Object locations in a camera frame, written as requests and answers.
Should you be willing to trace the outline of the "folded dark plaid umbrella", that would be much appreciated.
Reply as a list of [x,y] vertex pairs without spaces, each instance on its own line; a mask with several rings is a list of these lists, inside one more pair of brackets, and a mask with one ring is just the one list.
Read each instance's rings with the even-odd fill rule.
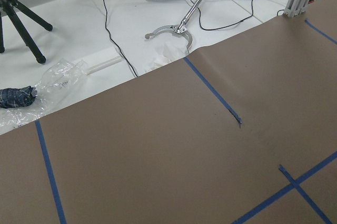
[[37,96],[35,87],[1,89],[1,108],[18,108],[30,106]]

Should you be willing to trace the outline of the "crumpled clear plastic bag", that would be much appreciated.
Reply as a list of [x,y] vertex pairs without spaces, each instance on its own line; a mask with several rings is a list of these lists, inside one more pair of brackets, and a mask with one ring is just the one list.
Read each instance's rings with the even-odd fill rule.
[[28,107],[1,108],[1,127],[19,127],[45,116],[78,89],[86,74],[79,66],[65,59],[51,66],[39,82],[32,86],[37,90],[35,101]]

